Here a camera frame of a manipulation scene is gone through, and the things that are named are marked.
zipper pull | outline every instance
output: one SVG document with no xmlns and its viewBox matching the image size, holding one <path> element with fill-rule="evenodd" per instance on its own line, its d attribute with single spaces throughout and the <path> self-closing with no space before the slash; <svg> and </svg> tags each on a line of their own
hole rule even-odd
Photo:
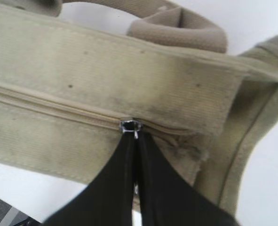
<svg viewBox="0 0 278 226">
<path fill-rule="evenodd" d="M 119 129 L 123 134 L 134 133 L 135 140 L 139 138 L 138 132 L 141 131 L 142 128 L 143 124 L 134 119 L 121 120 L 119 125 Z"/>
</svg>

canvas bag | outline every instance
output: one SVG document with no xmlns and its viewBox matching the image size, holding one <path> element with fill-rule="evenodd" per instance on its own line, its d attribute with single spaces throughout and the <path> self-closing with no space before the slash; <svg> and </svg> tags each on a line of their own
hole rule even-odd
<svg viewBox="0 0 278 226">
<path fill-rule="evenodd" d="M 0 162 L 89 183 L 134 117 L 234 214 L 248 154 L 278 120 L 278 37 L 227 56 L 221 29 L 171 2 L 94 2 L 144 17 L 137 38 L 37 14 L 57 15 L 59 1 L 0 4 Z"/>
</svg>

seam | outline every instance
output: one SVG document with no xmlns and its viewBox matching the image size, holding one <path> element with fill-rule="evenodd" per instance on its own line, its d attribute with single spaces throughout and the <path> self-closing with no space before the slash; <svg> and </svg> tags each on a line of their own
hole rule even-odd
<svg viewBox="0 0 278 226">
<path fill-rule="evenodd" d="M 121 46 L 124 46 L 124 47 L 127 47 L 129 49 L 132 49 L 132 50 L 135 50 L 135 51 L 144 51 L 144 52 L 148 52 L 150 54 L 153 54 L 155 56 L 159 56 L 159 57 L 162 57 L 164 59 L 170 59 L 171 57 L 186 57 L 186 58 L 192 58 L 192 59 L 200 59 L 200 60 L 205 60 L 203 57 L 199 57 L 199 56 L 193 56 L 193 55 L 188 55 L 188 54 L 183 54 L 183 53 L 173 53 L 172 56 L 165 56 L 163 53 L 157 53 L 157 52 L 153 52 L 153 51 L 150 51 L 150 50 L 146 50 L 146 49 L 142 49 L 142 48 L 138 48 L 138 47 L 133 47 L 133 46 L 130 46 L 130 45 L 126 45 L 125 43 L 121 42 L 121 43 L 116 43 L 116 42 L 113 42 L 113 41 L 109 41 L 109 40 L 105 40 L 105 39 L 100 39 L 100 37 L 96 37 L 96 35 L 94 34 L 83 34 L 81 32 L 77 32 L 77 31 L 73 31 L 72 29 L 69 29 L 69 28 L 63 28 L 62 26 L 64 26 L 63 24 L 59 24 L 58 26 L 61 26 L 61 27 L 54 27 L 54 26 L 50 26 L 48 24 L 43 24 L 43 23 L 39 23 L 39 22 L 35 22 L 33 21 L 32 18 L 21 18 L 19 17 L 18 15 L 15 15 L 13 13 L 10 14 L 10 16 L 14 16 L 15 18 L 23 21 L 23 22 L 27 22 L 29 24 L 32 24 L 32 25 L 35 25 L 35 26 L 39 26 L 39 27 L 45 27 L 45 28 L 48 28 L 50 30 L 62 30 L 62 31 L 65 31 L 65 32 L 68 32 L 70 34 L 76 34 L 76 35 L 79 35 L 79 36 L 82 36 L 82 37 L 86 37 L 86 38 L 89 38 L 91 40 L 94 40 L 100 44 L 104 44 L 104 43 L 109 43 L 111 45 L 115 45 L 116 47 L 120 48 Z M 85 28 L 82 28 L 81 26 L 75 26 L 77 28 L 80 28 L 80 29 L 84 29 L 84 32 L 85 31 Z M 206 61 L 211 61 L 211 62 L 216 62 L 216 61 L 213 61 L 211 60 L 210 58 L 209 59 L 206 59 Z"/>
<path fill-rule="evenodd" d="M 25 167 L 29 167 L 29 168 L 33 168 L 33 169 L 38 169 L 38 170 L 41 170 L 41 171 L 44 171 L 44 172 L 55 173 L 55 174 L 58 174 L 58 175 L 62 175 L 63 177 L 70 177 L 70 178 L 74 178 L 74 179 L 77 179 L 77 180 L 81 180 L 83 182 L 91 180 L 91 178 L 79 177 L 79 176 L 76 176 L 74 174 L 67 174 L 67 173 L 64 173 L 64 172 L 61 172 L 61 171 L 51 170 L 49 168 L 38 167 L 38 166 L 28 164 L 28 163 L 25 163 L 25 162 L 21 162 L 21 161 L 13 161 L 13 160 L 8 159 L 8 158 L 0 157 L 0 161 L 10 162 L 12 164 L 21 165 L 21 166 L 25 166 Z"/>
<path fill-rule="evenodd" d="M 65 97 L 65 98 L 72 97 L 72 98 L 79 99 L 79 97 L 83 98 L 85 96 L 85 95 L 74 95 L 74 94 L 66 95 L 66 92 L 57 91 L 55 89 L 51 89 L 50 87 L 46 87 L 46 86 L 43 86 L 43 85 L 37 85 L 38 83 L 41 83 L 41 82 L 39 80 L 35 80 L 35 79 L 31 79 L 31 81 L 25 81 L 25 80 L 22 80 L 22 79 L 16 79 L 15 76 L 10 76 L 8 74 L 0 74 L 0 78 L 7 79 L 11 82 L 17 82 L 18 85 L 28 86 L 28 87 L 37 88 L 37 89 L 44 89 L 45 91 L 48 91 L 51 94 L 55 94 L 55 95 L 59 94 L 59 95 L 62 95 L 63 97 Z"/>
<path fill-rule="evenodd" d="M 248 127 L 248 129 L 247 129 L 246 132 L 244 133 L 243 137 L 241 138 L 241 141 L 239 142 L 239 144 L 238 144 L 237 147 L 235 148 L 234 154 L 233 154 L 233 156 L 232 156 L 231 163 L 230 163 L 230 165 L 229 165 L 229 167 L 228 167 L 228 169 L 227 169 L 227 173 L 226 173 L 226 175 L 225 175 L 225 177 L 224 177 L 224 180 L 223 180 L 223 183 L 222 183 L 222 189 L 221 189 L 221 192 L 220 192 L 220 194 L 219 194 L 219 199 L 218 199 L 218 200 L 219 200 L 219 203 L 218 203 L 219 206 L 221 205 L 221 201 L 222 201 L 222 198 L 223 198 L 223 197 L 224 197 L 225 199 L 228 199 L 228 197 L 229 197 L 227 194 L 224 195 L 223 193 L 224 193 L 224 190 L 225 190 L 225 188 L 226 188 L 226 183 L 227 183 L 227 181 L 228 181 L 229 173 L 230 173 L 230 171 L 231 171 L 231 169 L 232 169 L 232 167 L 233 167 L 233 165 L 234 165 L 234 163 L 235 163 L 235 160 L 236 160 L 237 155 L 239 154 L 239 152 L 240 152 L 240 150 L 241 150 L 241 146 L 243 145 L 243 143 L 244 143 L 246 137 L 249 135 L 249 133 L 250 133 L 250 131 L 252 130 L 252 128 L 254 127 L 254 125 L 257 123 L 257 121 L 258 121 L 259 117 L 261 116 L 261 114 L 263 113 L 263 110 L 265 109 L 265 107 L 266 107 L 266 106 L 268 105 L 268 103 L 273 99 L 273 97 L 274 97 L 274 95 L 276 94 L 277 90 L 278 90 L 278 87 L 275 88 L 275 90 L 272 92 L 271 96 L 267 99 L 267 101 L 265 101 L 265 103 L 263 104 L 263 106 L 260 107 L 260 109 L 259 109 L 257 115 L 254 117 L 254 120 L 250 123 L 250 126 Z"/>
<path fill-rule="evenodd" d="M 4 109 L 4 110 L 6 110 L 6 111 L 8 111 L 8 112 L 12 112 L 12 113 L 19 114 L 19 115 L 21 115 L 21 116 L 28 116 L 28 117 L 30 116 L 30 118 L 34 118 L 34 117 L 33 117 L 33 113 L 27 112 L 27 111 L 29 111 L 29 110 L 27 110 L 27 109 L 21 108 L 21 109 L 23 109 L 23 112 L 21 112 L 21 111 L 18 110 L 18 109 L 20 109 L 20 108 L 15 107 L 15 106 L 13 106 L 13 108 L 7 107 L 7 106 L 5 106 L 5 104 L 0 104 L 0 109 Z M 65 126 L 65 127 L 68 127 L 68 128 L 72 128 L 72 126 L 70 126 L 68 123 L 64 123 L 64 122 L 58 121 L 58 120 L 53 120 L 53 119 L 50 119 L 50 118 L 48 118 L 48 117 L 44 117 L 43 115 L 36 115 L 36 116 L 35 116 L 35 119 L 44 120 L 44 121 L 49 121 L 49 122 L 56 123 L 56 124 L 61 125 L 61 126 Z M 86 127 L 81 126 L 81 125 L 79 125 L 77 128 L 78 128 L 78 129 L 81 129 L 81 130 L 86 130 L 86 131 L 90 131 L 90 130 L 91 130 L 90 128 L 86 128 Z"/>
</svg>

stitching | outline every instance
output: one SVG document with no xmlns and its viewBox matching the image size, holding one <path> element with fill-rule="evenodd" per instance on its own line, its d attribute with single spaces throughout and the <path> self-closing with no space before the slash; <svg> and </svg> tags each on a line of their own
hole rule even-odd
<svg viewBox="0 0 278 226">
<path fill-rule="evenodd" d="M 50 87 L 46 87 L 46 86 L 43 86 L 43 85 L 38 85 L 38 83 L 41 83 L 39 80 L 31 79 L 31 81 L 25 81 L 25 80 L 22 80 L 22 79 L 17 79 L 15 76 L 10 76 L 8 74 L 0 74 L 0 78 L 7 79 L 11 82 L 18 82 L 19 85 L 23 85 L 23 86 L 26 86 L 26 87 L 32 87 L 32 88 L 36 88 L 36 89 L 44 89 L 45 91 L 48 91 L 51 94 L 59 94 L 59 95 L 62 95 L 63 97 L 65 97 L 65 98 L 72 97 L 72 98 L 79 99 L 79 97 L 84 97 L 85 96 L 85 95 L 78 95 L 77 96 L 77 95 L 74 95 L 74 94 L 66 95 L 66 92 L 61 92 L 61 91 L 57 91 L 55 89 L 51 89 Z"/>
<path fill-rule="evenodd" d="M 16 113 L 16 114 L 19 114 L 19 115 L 22 115 L 22 116 L 23 115 L 28 116 L 28 117 L 30 116 L 30 118 L 31 118 L 31 116 L 34 115 L 33 113 L 28 112 L 29 110 L 27 110 L 27 109 L 23 109 L 23 111 L 21 112 L 21 111 L 18 110 L 18 107 L 10 108 L 10 107 L 7 107 L 3 104 L 0 104 L 0 109 L 4 109 L 6 111 Z M 35 116 L 35 119 L 45 120 L 45 121 L 49 121 L 49 122 L 52 122 L 52 123 L 57 123 L 58 125 L 61 125 L 61 126 L 66 126 L 66 127 L 72 128 L 72 126 L 70 126 L 70 124 L 64 123 L 63 121 L 53 120 L 53 119 L 48 118 L 47 116 L 44 117 L 43 115 L 39 115 L 39 113 L 36 113 L 36 114 L 37 115 Z M 86 127 L 81 126 L 81 125 L 79 125 L 77 128 L 81 129 L 81 130 L 86 130 L 86 131 L 91 130 L 90 128 L 86 128 Z"/>
<path fill-rule="evenodd" d="M 109 40 L 104 40 L 104 39 L 100 39 L 99 37 L 96 37 L 95 35 L 93 34 L 83 34 L 81 32 L 77 32 L 77 31 L 73 31 L 72 29 L 69 29 L 69 28 L 63 28 L 63 27 L 53 27 L 53 26 L 50 26 L 50 25 L 47 25 L 47 24 L 43 24 L 43 23 L 39 23 L 39 22 L 35 22 L 33 21 L 32 18 L 20 18 L 18 15 L 15 15 L 15 14 L 10 14 L 11 16 L 14 16 L 15 18 L 19 19 L 19 20 L 22 20 L 23 22 L 27 22 L 29 24 L 32 24 L 32 25 L 35 25 L 35 26 L 38 26 L 38 27 L 45 27 L 45 28 L 48 28 L 50 30 L 62 30 L 64 32 L 68 32 L 70 34 L 74 34 L 74 35 L 79 35 L 79 36 L 82 36 L 82 37 L 86 37 L 86 38 L 89 38 L 91 40 L 94 40 L 98 43 L 101 43 L 101 44 L 104 44 L 104 43 L 109 43 L 111 45 L 115 45 L 116 47 L 121 47 L 121 46 L 124 46 L 124 47 L 127 47 L 128 49 L 132 49 L 132 50 L 135 50 L 135 51 L 144 51 L 144 52 L 148 52 L 150 54 L 153 54 L 155 56 L 159 56 L 159 57 L 162 57 L 164 59 L 170 59 L 171 57 L 170 56 L 165 56 L 161 53 L 157 53 L 157 52 L 152 52 L 150 50 L 146 50 L 146 49 L 141 49 L 141 48 L 138 48 L 138 47 L 133 47 L 133 46 L 130 46 L 130 45 L 126 45 L 125 43 L 115 43 L 113 41 L 109 41 Z M 175 57 L 191 57 L 191 58 L 199 58 L 199 59 L 202 59 L 200 58 L 199 56 L 191 56 L 191 55 L 186 55 L 186 54 L 180 54 L 179 55 L 174 55 Z"/>
<path fill-rule="evenodd" d="M 62 176 L 64 176 L 64 177 L 75 178 L 75 179 L 81 180 L 81 181 L 83 181 L 83 182 L 84 182 L 84 181 L 90 181 L 90 180 L 91 180 L 91 179 L 89 179 L 89 178 L 83 178 L 83 177 L 79 177 L 79 176 L 76 176 L 76 175 L 67 174 L 67 173 L 64 173 L 64 172 L 61 172 L 61 171 L 51 170 L 51 169 L 49 169 L 49 168 L 38 167 L 38 166 L 35 166 L 35 165 L 32 165 L 32 164 L 28 164 L 28 163 L 24 163 L 24 162 L 21 162 L 21 161 L 13 161 L 13 160 L 10 160 L 10 159 L 8 159 L 8 158 L 2 158 L 2 157 L 0 157 L 0 160 L 1 160 L 1 161 L 6 161 L 6 162 L 10 162 L 10 163 L 13 163 L 13 164 L 16 164 L 16 165 L 26 166 L 26 167 L 33 168 L 33 169 L 37 169 L 37 170 L 42 170 L 42 171 L 45 171 L 45 172 L 56 173 L 56 174 L 62 175 Z"/>
</svg>

zipper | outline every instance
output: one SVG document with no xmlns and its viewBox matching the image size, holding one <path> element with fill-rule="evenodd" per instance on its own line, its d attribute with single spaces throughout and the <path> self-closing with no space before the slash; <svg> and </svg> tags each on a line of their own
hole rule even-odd
<svg viewBox="0 0 278 226">
<path fill-rule="evenodd" d="M 113 130 L 121 129 L 121 121 L 127 121 L 124 120 L 125 118 L 132 120 L 126 114 L 91 107 L 3 82 L 0 82 L 0 103 Z M 138 125 L 144 125 L 146 131 L 169 143 L 175 144 L 177 137 L 188 134 L 187 129 L 169 128 L 139 118 L 136 118 L 135 121 Z"/>
</svg>

